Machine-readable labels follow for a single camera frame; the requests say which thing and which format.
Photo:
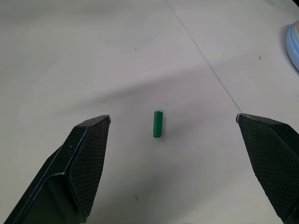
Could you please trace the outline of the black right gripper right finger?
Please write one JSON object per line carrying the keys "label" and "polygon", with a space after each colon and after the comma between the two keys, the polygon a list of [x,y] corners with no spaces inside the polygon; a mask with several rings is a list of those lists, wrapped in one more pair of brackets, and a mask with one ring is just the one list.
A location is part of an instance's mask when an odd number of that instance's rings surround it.
{"label": "black right gripper right finger", "polygon": [[288,124],[239,113],[252,169],[284,224],[299,222],[299,134]]}

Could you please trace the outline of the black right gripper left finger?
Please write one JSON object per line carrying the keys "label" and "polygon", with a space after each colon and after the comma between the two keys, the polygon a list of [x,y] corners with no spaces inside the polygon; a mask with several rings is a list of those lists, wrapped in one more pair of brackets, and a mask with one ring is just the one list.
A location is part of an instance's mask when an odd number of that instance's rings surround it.
{"label": "black right gripper left finger", "polygon": [[111,119],[101,115],[73,127],[42,165],[7,224],[84,224],[101,179]]}

